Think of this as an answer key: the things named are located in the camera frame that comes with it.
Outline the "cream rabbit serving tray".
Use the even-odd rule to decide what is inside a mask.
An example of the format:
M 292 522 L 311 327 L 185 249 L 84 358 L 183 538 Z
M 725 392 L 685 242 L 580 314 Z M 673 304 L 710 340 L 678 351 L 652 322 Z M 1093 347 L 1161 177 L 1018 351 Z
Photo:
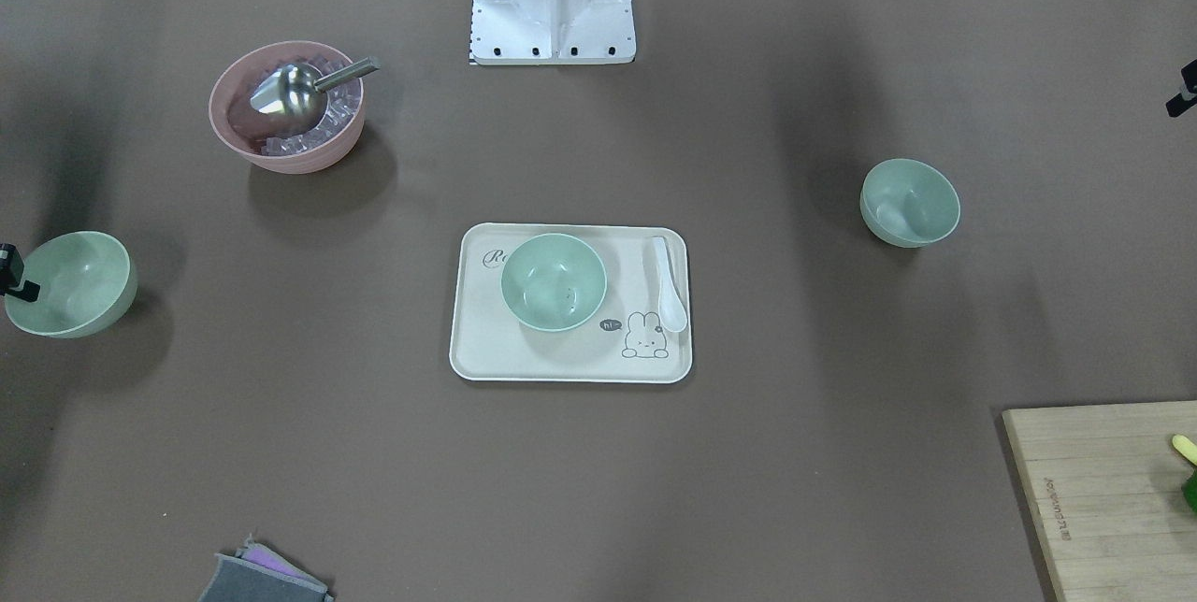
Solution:
M 604 300 L 569 330 L 519 322 L 504 300 L 506 261 L 525 241 L 564 233 L 585 241 L 607 273 Z M 670 384 L 693 365 L 693 333 L 664 326 L 654 241 L 664 243 L 681 304 L 691 302 L 683 236 L 666 227 L 484 221 L 463 236 L 448 349 L 466 381 Z

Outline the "green lime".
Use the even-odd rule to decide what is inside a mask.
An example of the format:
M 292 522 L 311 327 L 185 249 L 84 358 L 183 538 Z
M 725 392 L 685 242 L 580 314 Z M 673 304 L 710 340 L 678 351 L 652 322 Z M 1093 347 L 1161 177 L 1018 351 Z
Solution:
M 1189 474 L 1181 484 L 1181 495 L 1186 507 L 1191 509 L 1193 513 L 1197 512 L 1197 472 Z

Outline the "lemon slice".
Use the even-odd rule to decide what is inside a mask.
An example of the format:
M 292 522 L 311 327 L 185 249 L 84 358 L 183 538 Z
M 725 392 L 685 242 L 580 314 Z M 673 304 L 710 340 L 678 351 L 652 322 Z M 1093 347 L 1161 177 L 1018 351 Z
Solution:
M 1169 444 L 1190 466 L 1197 466 L 1197 445 L 1192 439 L 1175 433 L 1171 436 Z

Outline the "green bowl on tray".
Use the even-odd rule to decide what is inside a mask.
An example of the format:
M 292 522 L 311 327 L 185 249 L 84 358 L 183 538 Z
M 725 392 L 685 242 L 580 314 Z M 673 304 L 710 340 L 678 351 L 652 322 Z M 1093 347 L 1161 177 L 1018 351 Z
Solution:
M 602 308 L 610 274 L 587 241 L 540 233 L 506 257 L 499 288 L 505 308 L 522 326 L 560 333 L 578 328 Z

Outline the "pink bowl with ice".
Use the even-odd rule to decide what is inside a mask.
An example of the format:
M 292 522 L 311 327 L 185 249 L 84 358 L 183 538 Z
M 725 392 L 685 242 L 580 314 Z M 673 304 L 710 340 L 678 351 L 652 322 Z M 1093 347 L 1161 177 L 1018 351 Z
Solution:
M 207 107 L 219 141 L 248 162 L 282 175 L 306 175 L 336 164 L 356 146 L 365 126 L 364 85 L 358 78 L 330 91 L 322 118 L 310 130 L 294 136 L 265 133 L 265 124 L 253 121 L 253 90 L 274 69 L 299 62 L 328 74 L 351 60 L 320 41 L 278 41 L 229 65 L 214 83 Z

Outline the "wooden cutting board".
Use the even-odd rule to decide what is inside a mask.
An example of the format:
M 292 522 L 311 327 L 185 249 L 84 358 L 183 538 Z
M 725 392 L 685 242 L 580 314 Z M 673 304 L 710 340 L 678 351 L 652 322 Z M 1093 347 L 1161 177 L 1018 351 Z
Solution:
M 1193 401 L 1013 408 L 1002 415 L 1057 601 L 1192 601 L 1184 495 Z

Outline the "green bowl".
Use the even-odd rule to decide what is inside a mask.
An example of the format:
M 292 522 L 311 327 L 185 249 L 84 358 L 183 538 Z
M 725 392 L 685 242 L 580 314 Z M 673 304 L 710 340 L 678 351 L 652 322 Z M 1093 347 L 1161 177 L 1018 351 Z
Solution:
M 78 231 L 47 241 L 22 260 L 35 302 L 4 294 L 4 309 L 36 338 L 89 338 L 117 322 L 136 299 L 136 264 L 115 236 Z
M 876 238 L 915 249 L 955 232 L 961 202 L 952 181 L 936 168 L 895 158 L 867 174 L 859 189 L 859 215 Z
M 602 308 L 610 274 L 587 241 L 540 233 L 506 257 L 499 288 L 505 308 L 522 326 L 560 333 L 578 328 Z

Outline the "grey purple cloth stack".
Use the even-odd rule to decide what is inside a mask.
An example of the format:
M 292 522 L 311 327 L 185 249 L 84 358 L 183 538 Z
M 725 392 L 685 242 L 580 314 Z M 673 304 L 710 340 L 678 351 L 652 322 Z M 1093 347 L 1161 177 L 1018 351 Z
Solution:
M 200 601 L 333 601 L 332 590 L 269 546 L 245 539 L 231 554 L 218 552 Z

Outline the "metal ice scoop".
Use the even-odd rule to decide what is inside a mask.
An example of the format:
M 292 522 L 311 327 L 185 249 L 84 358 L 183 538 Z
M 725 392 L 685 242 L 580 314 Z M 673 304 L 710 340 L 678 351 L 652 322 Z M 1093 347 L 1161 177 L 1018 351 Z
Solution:
M 300 135 L 324 117 L 330 91 L 379 68 L 377 57 L 363 57 L 330 74 L 312 63 L 284 63 L 253 90 L 249 107 L 266 118 L 272 136 Z

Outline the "white ceramic spoon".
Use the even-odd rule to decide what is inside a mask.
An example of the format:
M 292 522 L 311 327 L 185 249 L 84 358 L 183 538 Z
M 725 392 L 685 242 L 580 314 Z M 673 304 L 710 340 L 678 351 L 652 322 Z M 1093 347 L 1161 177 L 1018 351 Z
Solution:
M 667 332 L 674 334 L 683 333 L 689 323 L 683 300 L 678 290 L 674 273 L 672 273 L 670 250 L 663 236 L 654 236 L 650 239 L 654 245 L 654 256 L 658 279 L 657 314 L 661 324 Z

